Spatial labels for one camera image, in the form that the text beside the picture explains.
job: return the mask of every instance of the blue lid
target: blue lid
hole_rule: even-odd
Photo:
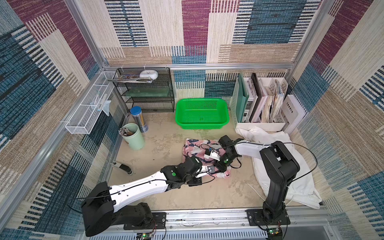
[[[139,106],[135,106],[130,109],[130,112],[132,115],[138,115],[139,113],[141,113],[141,108]]]

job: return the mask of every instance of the black cable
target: black cable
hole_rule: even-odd
[[[98,197],[77,197],[77,198],[73,198],[73,200],[76,200],[76,199],[97,199],[97,198],[102,198],[102,197],[108,197],[108,196],[112,196],[112,195],[114,195],[114,194],[117,194],[117,193],[119,193],[119,192],[126,191],[126,190],[128,190],[128,189],[133,188],[133,187],[137,187],[137,186],[140,186],[140,185],[143,185],[143,184],[146,184],[146,183],[149,183],[149,182],[153,182],[153,181],[165,181],[165,182],[172,182],[172,183],[183,184],[183,185],[198,186],[198,185],[202,185],[202,184],[206,184],[206,183],[212,182],[212,181],[215,180],[215,178],[216,178],[215,176],[209,174],[208,172],[202,172],[202,173],[207,173],[208,175],[212,176],[213,179],[210,180],[210,181],[208,181],[208,182],[203,182],[203,183],[201,183],[201,184],[188,184],[188,183],[173,182],[173,181],[169,181],[169,180],[165,180],[165,179],[154,179],[154,180],[150,180],[150,181],[148,181],[148,182],[142,182],[142,183],[140,183],[140,184],[138,184],[138,185],[135,185],[135,186],[130,186],[130,187],[126,188],[126,189],[123,189],[123,190],[118,191],[118,192],[114,192],[114,193],[112,193],[112,194],[103,195],[103,196],[98,196]]]
[[[67,203],[67,207],[69,207],[71,210],[73,210],[73,211],[75,211],[75,212],[77,212],[77,213],[79,213],[79,214],[83,214],[81,211],[77,211],[76,209],[73,209],[73,208],[70,206],[70,204],[68,204],[68,203]]]
[[[151,180],[151,181],[148,181],[148,182],[152,182],[152,181],[155,181],[155,180],[164,180],[164,179],[154,179],[154,180]],[[130,187],[128,187],[128,188],[126,188],[126,189],[123,189],[123,190],[121,190],[121,191],[119,191],[119,192],[123,192],[123,191],[128,190],[128,189],[131,189],[131,188],[133,188],[133,187],[137,187],[137,186],[146,184],[146,183],[148,183],[148,182],[142,182],[142,183],[140,183],[140,184],[138,184],[138,185],[130,186]],[[107,195],[98,196],[98,197],[77,197],[77,198],[73,198],[73,199],[96,199],[96,198],[102,198],[102,197],[112,196],[112,195],[117,194],[117,193],[119,193],[119,192],[114,192],[114,193],[112,193],[112,194],[107,194]]]
[[[164,223],[162,223],[162,222],[157,222],[157,223],[161,223],[161,224],[164,226],[165,230],[166,230],[166,233],[164,234],[164,237],[161,239],[161,240],[164,240],[164,238],[166,238],[166,235],[167,235],[167,227],[166,227],[166,225],[165,225]]]
[[[316,165],[315,165],[315,167],[314,167],[312,170],[310,170],[310,171],[307,172],[306,174],[302,175],[301,177],[298,177],[298,178],[294,179],[292,182],[294,182],[294,181],[296,181],[296,180],[298,180],[298,179],[300,179],[300,178],[302,178],[302,177],[304,177],[304,176],[310,174],[311,172],[313,172],[313,170],[315,170],[315,169],[317,168],[317,165],[318,165],[318,161],[317,161],[316,155],[315,155],[311,150],[309,150],[307,147],[304,147],[303,145],[300,145],[300,144],[298,144],[298,143],[294,143],[294,142],[282,142],[282,143],[275,143],[275,144],[262,144],[262,143],[255,143],[255,142],[237,142],[237,143],[235,143],[235,144],[232,144],[232,145],[229,145],[229,146],[226,146],[226,147],[216,148],[216,150],[218,150],[218,149],[222,149],[222,148],[227,148],[227,147],[230,147],[230,146],[234,146],[234,145],[236,145],[236,144],[240,144],[240,143],[250,143],[250,144],[261,145],[261,146],[276,146],[276,145],[282,145],[282,144],[294,144],[294,145],[298,145],[298,146],[303,147],[303,148],[305,148],[306,150],[308,150],[308,151],[313,155],[314,160],[315,160],[315,162],[316,162]]]
[[[237,157],[236,159],[237,159],[237,161],[240,163],[240,167],[233,167],[233,166],[230,164],[229,166],[231,166],[231,168],[235,168],[235,169],[237,169],[237,168],[241,168],[241,162],[240,162],[239,158]]]
[[[285,233],[284,233],[283,238],[281,240],[284,239],[284,237],[285,237],[285,235],[287,234],[287,231],[288,231],[288,215],[286,214],[285,217],[287,218],[287,227],[285,228]]]
[[[308,152],[310,152],[310,153],[313,155],[314,160],[315,160],[315,162],[316,162],[316,165],[315,165],[315,167],[314,167],[312,170],[310,170],[310,171],[307,172],[306,174],[302,175],[301,177],[298,177],[298,178],[294,179],[292,182],[294,182],[294,181],[296,181],[296,180],[298,180],[298,179],[304,177],[305,175],[308,175],[308,174],[310,174],[311,172],[313,172],[313,170],[315,170],[315,168],[317,167],[317,164],[318,164],[316,155],[315,155],[311,150],[309,150],[307,147],[304,147],[303,145],[300,145],[300,144],[297,144],[297,143],[294,143],[294,142],[282,142],[282,143],[276,143],[276,144],[261,144],[261,143],[255,143],[255,142],[248,142],[248,143],[255,144],[255,145],[264,145],[264,146],[275,146],[275,145],[281,145],[281,144],[294,144],[294,145],[298,145],[298,146],[303,147],[303,148],[305,148],[306,150],[308,150]]]
[[[267,225],[265,225],[266,226],[266,228],[262,228],[261,226],[260,226],[260,224],[258,224],[256,221],[255,221],[255,219],[253,219],[253,222],[261,229],[261,230],[263,230],[263,231],[268,231],[268,226]]]
[[[76,210],[76,209],[73,209],[73,208],[70,206],[70,204],[68,203],[68,199],[65,200],[64,205],[67,205],[67,207],[69,207],[71,210],[73,210],[73,211],[75,211],[75,212],[77,212],[77,213],[79,213],[79,214],[83,214],[81,211],[78,211],[78,210]]]
[[[202,149],[204,149],[204,150],[210,150],[210,149],[203,148],[203,147],[202,147],[203,145],[207,145],[210,149],[214,150],[217,154],[220,153],[220,151],[218,151],[218,149],[220,149],[220,148],[213,148],[213,147],[209,146],[208,144],[203,143],[203,144],[200,145],[200,147],[201,147]]]

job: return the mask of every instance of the stained floor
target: stained floor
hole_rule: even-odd
[[[118,185],[147,177],[166,165],[177,165],[182,162],[182,147],[186,138],[218,140],[228,135],[232,140],[241,138],[236,134],[232,120],[221,129],[185,130],[175,122],[175,113],[144,113],[149,131],[144,134],[145,146],[137,151],[131,150],[122,141],[116,161],[132,168],[134,174],[129,176],[117,169],[112,170],[108,185]],[[253,173],[251,157],[241,158],[242,167],[231,169],[228,179],[216,178],[214,181],[200,186],[183,185],[181,189],[172,189],[160,194],[147,196],[139,201],[146,202],[151,210],[175,209],[211,209],[236,207],[261,207],[263,200],[249,187],[250,183],[259,194],[263,195]],[[212,179],[203,177],[203,182]]]

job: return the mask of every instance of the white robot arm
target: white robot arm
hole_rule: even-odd
[[[99,234],[110,225],[146,225],[148,221],[152,221],[148,205],[128,204],[151,194],[180,188],[183,184],[201,185],[202,176],[225,172],[232,161],[242,155],[262,159],[271,179],[268,197],[263,203],[264,222],[276,223],[282,216],[285,219],[283,201],[288,191],[287,186],[293,181],[300,167],[284,144],[275,142],[262,145],[244,139],[232,141],[226,135],[220,138],[219,144],[225,149],[225,153],[213,163],[218,169],[216,172],[213,172],[213,166],[203,166],[200,158],[186,156],[185,162],[165,166],[153,175],[134,182],[110,187],[106,182],[96,185],[81,204],[86,236]]]

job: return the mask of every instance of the binder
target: binder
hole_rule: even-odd
[[[249,98],[249,94],[245,86],[246,83],[244,81],[243,74],[239,73],[237,81],[239,84],[239,88],[236,102],[236,118],[237,122],[241,122],[245,111],[245,103]]]
[[[253,82],[253,85],[256,88],[256,93],[258,97],[256,100],[256,104],[253,108],[251,117],[249,119],[249,122],[256,122],[257,118],[260,116],[264,108],[265,102],[268,98],[268,94],[265,90],[265,87],[263,86],[263,83],[259,79],[257,79],[256,73],[252,73],[251,80]]]

